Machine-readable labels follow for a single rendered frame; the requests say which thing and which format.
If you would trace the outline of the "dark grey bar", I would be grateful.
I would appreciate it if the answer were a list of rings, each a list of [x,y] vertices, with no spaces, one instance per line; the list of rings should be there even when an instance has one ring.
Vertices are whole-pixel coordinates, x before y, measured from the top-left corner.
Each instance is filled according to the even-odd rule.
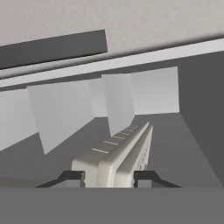
[[[91,56],[107,51],[104,30],[1,45],[0,70]]]

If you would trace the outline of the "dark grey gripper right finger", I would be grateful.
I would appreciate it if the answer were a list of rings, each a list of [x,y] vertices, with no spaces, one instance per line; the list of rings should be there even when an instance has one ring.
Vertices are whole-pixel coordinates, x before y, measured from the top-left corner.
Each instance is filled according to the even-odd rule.
[[[145,188],[148,186],[153,188],[179,188],[179,185],[161,179],[155,171],[134,171],[133,179],[133,186],[135,188]]]

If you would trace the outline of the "white ice cube tray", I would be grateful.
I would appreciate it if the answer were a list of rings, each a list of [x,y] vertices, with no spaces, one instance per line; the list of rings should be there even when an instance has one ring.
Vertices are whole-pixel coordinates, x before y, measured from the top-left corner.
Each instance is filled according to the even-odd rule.
[[[85,172],[86,187],[132,187],[134,171],[149,160],[153,125],[128,127],[76,157],[73,171]]]

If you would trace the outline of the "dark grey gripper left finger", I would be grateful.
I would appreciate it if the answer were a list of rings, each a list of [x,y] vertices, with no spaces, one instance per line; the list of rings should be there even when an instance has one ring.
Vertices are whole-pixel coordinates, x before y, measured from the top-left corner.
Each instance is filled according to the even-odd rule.
[[[84,171],[63,171],[56,179],[38,185],[38,188],[84,188]]]

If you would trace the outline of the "pale grey freezer panel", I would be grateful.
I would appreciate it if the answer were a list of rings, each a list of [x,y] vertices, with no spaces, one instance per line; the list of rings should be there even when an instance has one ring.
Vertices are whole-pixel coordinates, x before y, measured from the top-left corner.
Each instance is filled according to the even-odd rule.
[[[37,132],[28,90],[0,92],[0,151]]]
[[[28,93],[45,154],[95,117],[87,80],[30,86]]]
[[[109,131],[113,136],[131,125],[135,116],[130,77],[127,74],[104,74],[102,85]]]
[[[179,75],[176,66],[133,73],[131,81],[137,115],[179,112]]]

